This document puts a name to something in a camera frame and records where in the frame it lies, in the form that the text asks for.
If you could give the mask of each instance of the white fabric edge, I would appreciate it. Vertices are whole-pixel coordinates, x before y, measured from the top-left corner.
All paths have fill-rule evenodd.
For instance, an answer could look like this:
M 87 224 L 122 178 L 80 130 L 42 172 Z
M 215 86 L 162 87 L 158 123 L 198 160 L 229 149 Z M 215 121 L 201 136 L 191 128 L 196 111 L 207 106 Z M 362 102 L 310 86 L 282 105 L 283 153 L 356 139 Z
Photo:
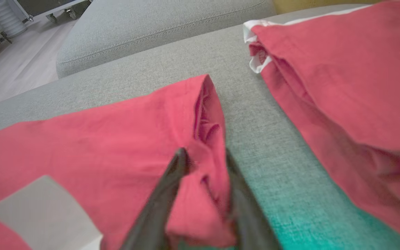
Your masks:
M 344 14 L 348 14 L 351 13 L 353 11 L 356 10 L 360 10 L 363 8 L 367 8 L 370 7 L 371 5 L 366 5 L 366 6 L 361 6 L 361 7 L 357 7 L 357 8 L 351 8 L 351 9 L 346 9 L 346 10 L 340 10 L 340 11 L 333 11 L 327 14 L 323 14 L 323 15 L 319 15 L 319 16 L 312 16 L 312 17 L 307 17 L 307 18 L 301 18 L 301 19 L 296 19 L 296 20 L 292 20 L 289 21 L 285 24 L 278 24 L 278 23 L 273 23 L 267 20 L 249 20 L 243 23 L 243 41 L 249 46 L 249 44 L 256 42 L 257 41 L 257 35 L 252 32 L 252 27 L 256 26 L 256 25 L 261 25 L 264 27 L 267 26 L 271 26 L 271 25 L 291 25 L 291 24 L 298 24 L 307 20 L 311 20 L 311 19 L 315 19 L 318 17 L 322 17 L 322 16 L 330 16 L 330 15 L 344 15 Z M 262 70 L 266 67 L 266 65 L 268 65 L 268 63 L 270 63 L 271 61 L 273 61 L 273 59 L 270 56 L 267 56 L 265 59 L 265 62 L 260 63 L 260 60 L 258 57 L 253 56 L 251 57 L 251 60 L 249 61 L 249 67 L 252 69 L 252 71 L 254 71 L 254 73 L 259 74 L 260 72 L 262 72 Z

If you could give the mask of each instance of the stitched seam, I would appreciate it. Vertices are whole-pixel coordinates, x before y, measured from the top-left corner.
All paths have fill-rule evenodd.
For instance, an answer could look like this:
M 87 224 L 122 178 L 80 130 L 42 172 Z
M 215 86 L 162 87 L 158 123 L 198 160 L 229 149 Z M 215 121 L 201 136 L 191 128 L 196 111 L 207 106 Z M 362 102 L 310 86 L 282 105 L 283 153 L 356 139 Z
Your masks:
M 108 46 L 108 47 L 105 47 L 105 48 L 102 48 L 102 49 L 99 49 L 99 50 L 96 50 L 96 51 L 92 51 L 92 52 L 90 52 L 90 53 L 87 53 L 87 54 L 84 54 L 84 55 L 82 55 L 82 56 L 78 56 L 78 57 L 75 57 L 75 58 L 73 58 L 73 59 L 69 59 L 69 60 L 60 62 L 60 63 L 58 63 L 58 64 L 59 64 L 59 65 L 71 64 L 72 61 L 74 61 L 74 60 L 77 60 L 77 61 L 78 61 L 79 59 L 83 59 L 84 57 L 89 56 L 89 55 L 94 55 L 94 56 L 95 56 L 95 55 L 104 54 L 105 52 L 113 51 L 113 50 L 115 50 L 115 49 L 120 49 L 120 48 L 126 47 L 126 46 L 128 46 L 128 45 L 136 44 L 137 42 L 146 41 L 147 39 L 155 38 L 155 37 L 157 37 L 157 36 L 164 35 L 164 34 L 167 34 L 167 33 L 172 32 L 172 31 L 181 30 L 181 29 L 183 29 L 183 28 L 185 28 L 185 27 L 192 27 L 192 26 L 194 26 L 194 25 L 196 25 L 196 24 L 202 24 L 202 23 L 205 23 L 205 22 L 210 22 L 210 21 L 217 20 L 217 19 L 221 19 L 221 18 L 224 18 L 224 17 L 233 16 L 233 15 L 235 15 L 235 14 L 237 14 L 237 13 L 245 13 L 245 12 L 248 12 L 248 11 L 250 11 L 251 9 L 253 9 L 253 8 L 255 8 L 255 7 L 261 5 L 261 4 L 265 3 L 265 2 L 266 2 L 266 0 L 264 0 L 264 1 L 260 2 L 260 3 L 256 3 L 255 5 L 252 5 L 252 6 L 249 6 L 249 7 L 244 7 L 244 8 L 232 10 L 232 11 L 229 12 L 229 13 L 221 13 L 221 14 L 218 14 L 218 15 L 211 15 L 211 16 L 203 17 L 203 18 L 201 18 L 201 19 L 196 19 L 196 20 L 194 20 L 194 21 L 189 21 L 189 22 L 185 22 L 185 23 L 183 23 L 183 24 L 178 24 L 178 25 L 175 25 L 175 26 L 172 26 L 172 27 L 166 27 L 166 28 L 164 28 L 164 29 L 154 31 L 154 32 L 149 33 L 149 34 L 146 34 L 146 35 L 141 35 L 141 36 L 136 37 L 136 38 L 132 38 L 132 39 L 129 39 L 129 40 L 126 40 L 126 41 L 122 41 L 122 42 L 120 42 L 120 43 L 117 43 L 117 44 L 114 44 L 114 45 L 110 45 L 110 46 Z M 144 38 L 144 37 L 149 36 L 149 35 L 154 35 L 154 36 L 150 36 L 149 38 L 146 38 L 146 39 L 141 40 L 141 38 Z M 110 49 L 110 48 L 112 48 L 112 47 L 116 47 L 116 46 L 121 45 L 121 44 L 122 44 L 123 46 L 119 46 L 119 47 L 114 48 L 114 49 L 112 49 L 112 50 L 108 50 L 108 51 L 105 51 L 105 52 L 102 52 L 102 53 L 98 53 L 98 52 L 100 52 L 100 51 L 103 51 L 103 50 L 106 50 L 106 49 Z

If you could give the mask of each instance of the cushion seam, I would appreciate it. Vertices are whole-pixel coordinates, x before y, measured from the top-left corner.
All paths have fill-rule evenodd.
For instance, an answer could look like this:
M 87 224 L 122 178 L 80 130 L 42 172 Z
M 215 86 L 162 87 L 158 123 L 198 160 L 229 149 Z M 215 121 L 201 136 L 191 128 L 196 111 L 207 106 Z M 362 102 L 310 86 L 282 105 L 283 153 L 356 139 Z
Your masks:
M 92 57 L 94 57 L 96 55 L 104 54 L 106 52 L 113 51 L 113 50 L 116 50 L 116 49 L 120 49 L 120 48 L 129 46 L 129 45 L 132 45 L 132 44 L 136 44 L 136 43 L 141 42 L 141 41 L 146 41 L 148 39 L 155 38 L 155 37 L 160 36 L 160 35 L 168 34 L 168 33 L 172 32 L 172 31 L 181 30 L 181 29 L 186 28 L 186 27 L 192 27 L 192 26 L 194 26 L 196 24 L 202 24 L 202 23 L 206 23 L 206 22 L 209 22 L 209 21 L 221 19 L 221 18 L 228 17 L 228 16 L 233 16 L 233 15 L 235 15 L 237 13 L 245 13 L 245 12 L 248 12 L 249 10 L 251 10 L 253 8 L 258 7 L 259 5 L 261 5 L 261 4 L 265 3 L 265 2 L 266 2 L 266 0 L 264 0 L 264 1 L 260 2 L 260 3 L 257 3 L 257 4 L 255 4 L 253 6 L 249 6 L 249 7 L 245 7 L 245 8 L 241 8 L 241 9 L 237 9 L 237 10 L 233 10 L 232 12 L 225 13 L 225 14 L 223 14 L 223 13 L 219 14 L 218 16 L 215 16 L 213 18 L 210 18 L 211 16 L 208 16 L 206 19 L 203 18 L 203 20 L 201 20 L 200 22 L 198 21 L 200 19 L 196 19 L 194 21 L 189 21 L 189 22 L 184 23 L 184 24 L 178 24 L 178 25 L 175 25 L 175 26 L 172 26 L 172 27 L 169 27 L 169 28 L 158 30 L 158 31 L 153 32 L 153 33 L 149 33 L 149 34 L 146 34 L 146 35 L 141 35 L 139 37 L 136 37 L 136 38 L 133 38 L 133 39 L 130 39 L 130 40 L 127 40 L 127 41 L 122 41 L 121 43 L 110 45 L 110 46 L 105 47 L 103 49 L 99 49 L 97 51 L 93 51 L 93 52 L 90 52 L 88 54 L 75 57 L 73 59 L 69 59 L 69 60 L 66 60 L 66 61 L 63 61 L 63 62 L 57 62 L 57 64 L 58 65 L 71 64 L 73 62 L 81 61 L 81 59 L 85 59 L 85 57 L 87 57 L 87 56 L 91 56 L 91 57 L 87 57 L 87 59 L 89 59 L 89 58 L 92 58 Z

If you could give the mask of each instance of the gray upholstery fabric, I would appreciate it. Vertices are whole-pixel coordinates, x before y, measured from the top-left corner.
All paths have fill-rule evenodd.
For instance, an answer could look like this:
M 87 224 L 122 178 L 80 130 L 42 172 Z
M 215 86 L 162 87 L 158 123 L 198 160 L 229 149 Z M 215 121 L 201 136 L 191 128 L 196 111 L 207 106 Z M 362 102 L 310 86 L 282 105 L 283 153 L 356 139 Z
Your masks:
M 357 5 L 268 18 L 309 17 Z M 209 73 L 226 119 L 227 146 L 284 249 L 400 249 L 400 235 L 360 211 L 332 182 L 259 75 L 242 26 L 160 46 L 85 70 L 0 103 L 0 129 L 23 120 L 145 95 Z
M 59 78 L 194 35 L 275 14 L 272 0 L 97 0 L 57 56 Z

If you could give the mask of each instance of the red cloth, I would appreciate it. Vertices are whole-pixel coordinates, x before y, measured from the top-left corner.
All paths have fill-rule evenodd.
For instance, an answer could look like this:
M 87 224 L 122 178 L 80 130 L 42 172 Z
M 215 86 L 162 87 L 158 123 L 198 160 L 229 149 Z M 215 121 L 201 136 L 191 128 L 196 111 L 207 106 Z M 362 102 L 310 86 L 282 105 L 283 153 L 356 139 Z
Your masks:
M 208 75 L 150 95 L 0 130 L 0 200 L 43 175 L 81 204 L 117 250 L 173 157 L 192 161 L 167 223 L 171 236 L 234 243 L 227 212 L 225 123 Z M 0 249 L 28 249 L 0 223 Z
M 400 232 L 400 1 L 251 31 L 251 55 L 273 60 L 262 77 L 329 175 Z

